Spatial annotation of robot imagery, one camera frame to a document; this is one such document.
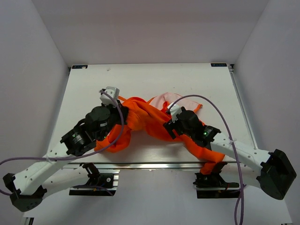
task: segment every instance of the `orange cloth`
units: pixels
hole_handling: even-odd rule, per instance
[[[129,108],[126,120],[127,124],[124,125],[124,131],[120,139],[113,146],[108,148],[107,151],[118,152],[123,150],[130,143],[131,131],[145,130],[152,137],[163,141],[184,142],[186,148],[191,154],[197,158],[206,159],[208,161],[201,169],[203,174],[209,174],[214,165],[223,160],[224,154],[199,147],[186,135],[177,136],[174,140],[171,138],[169,133],[163,127],[163,124],[171,119],[171,116],[165,113],[167,106],[169,105],[168,102],[164,102],[163,108],[159,110],[151,106],[149,102],[146,102],[139,97],[131,97],[127,100],[122,98],[122,100],[124,100],[122,103],[123,106]],[[120,131],[121,125],[116,125],[103,141],[97,141],[97,145],[94,150],[97,151],[109,145],[117,138]]]

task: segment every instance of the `gray wall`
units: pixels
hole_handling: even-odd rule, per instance
[[[283,150],[300,176],[300,1],[270,0],[236,62],[261,148]],[[300,225],[300,179],[285,200]]]
[[[77,63],[234,63],[268,0],[33,0]]]
[[[0,1],[0,160],[45,153],[68,68],[31,0]],[[1,166],[0,177],[32,161]],[[0,224],[21,213],[0,194]]]

